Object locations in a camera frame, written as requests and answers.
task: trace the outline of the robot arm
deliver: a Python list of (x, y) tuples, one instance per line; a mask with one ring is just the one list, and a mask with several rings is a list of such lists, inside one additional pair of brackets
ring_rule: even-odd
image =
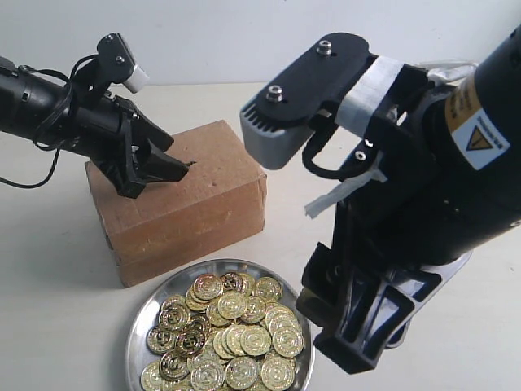
[[(349, 187), (331, 249), (319, 244), (297, 308), (323, 327), (314, 344), (348, 373), (374, 369), (411, 318), (480, 244), (521, 222), (521, 26), (458, 88), (424, 68), (325, 36), (240, 112), (248, 151)], [(339, 128), (361, 138), (337, 170), (313, 158)]]
[(56, 151), (44, 181), (20, 185), (0, 178), (1, 182), (41, 186), (50, 179), (62, 149), (89, 157), (120, 196), (136, 198), (149, 182), (175, 182), (185, 176), (188, 165), (164, 153), (172, 137), (132, 101), (108, 91), (117, 83), (136, 93), (148, 80), (123, 37), (108, 34), (97, 49), (96, 55), (78, 61), (70, 77), (49, 69), (16, 67), (0, 57), (0, 130), (32, 140), (43, 151)]

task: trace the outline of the round metal tray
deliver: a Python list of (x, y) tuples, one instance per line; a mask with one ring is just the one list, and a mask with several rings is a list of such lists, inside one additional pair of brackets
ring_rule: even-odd
[(194, 280), (203, 273), (223, 275), (228, 271), (249, 273), (255, 279), (265, 276), (274, 277), (282, 284), (283, 295), (281, 303), (295, 312), (302, 327), (302, 335), (304, 336), (304, 350), (296, 358), (297, 369), (295, 383), (289, 390), (306, 390), (313, 370), (314, 347), (311, 341), (309, 322), (295, 308), (295, 291), (293, 291), (284, 279), (263, 266), (239, 259), (216, 259), (201, 262), (178, 271), (175, 275), (162, 283), (139, 310), (132, 329), (130, 330), (125, 355), (127, 384), (131, 391), (142, 391), (140, 376), (143, 368), (150, 362), (160, 358), (148, 350), (147, 333), (156, 324), (161, 303), (167, 297), (174, 294), (184, 295)]

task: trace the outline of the white wall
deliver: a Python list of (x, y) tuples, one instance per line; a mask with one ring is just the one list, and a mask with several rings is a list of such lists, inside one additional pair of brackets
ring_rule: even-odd
[(68, 71), (118, 31), (153, 84), (268, 81), (326, 33), (412, 63), (482, 60), (519, 23), (519, 0), (0, 0), (0, 55)]

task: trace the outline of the warning label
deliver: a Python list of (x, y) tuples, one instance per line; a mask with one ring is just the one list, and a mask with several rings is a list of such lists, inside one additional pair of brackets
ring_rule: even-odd
[(454, 142), (474, 169), (482, 169), (510, 147), (481, 107), (473, 76), (447, 99), (445, 117)]
[(466, 146), (467, 151), (479, 151), (480, 149), (492, 149), (493, 146), (488, 140), (483, 136), (483, 132), (477, 126), (474, 127), (472, 131), (471, 140), (469, 141), (469, 145)]

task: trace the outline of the white tabletop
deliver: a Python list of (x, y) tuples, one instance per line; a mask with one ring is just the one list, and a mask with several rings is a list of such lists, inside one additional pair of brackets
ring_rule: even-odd
[[(170, 133), (227, 120), (261, 86), (149, 87), (132, 97)], [(340, 134), (320, 162), (335, 167), (356, 139)], [(45, 176), (52, 155), (0, 133), (0, 175)], [(125, 390), (125, 340), (141, 304), (171, 273), (123, 289), (85, 178), (84, 158), (64, 153), (45, 187), (0, 186), (0, 378), (2, 390)], [(296, 157), (268, 172), (264, 232), (210, 254), (269, 267), (297, 290), (318, 241), (329, 244), (333, 210), (315, 220), (303, 207), (335, 183)], [(416, 316), (405, 343), (375, 371), (348, 376), (320, 353), (310, 390), (514, 390), (521, 384), (521, 261), (516, 230), (471, 261)]]

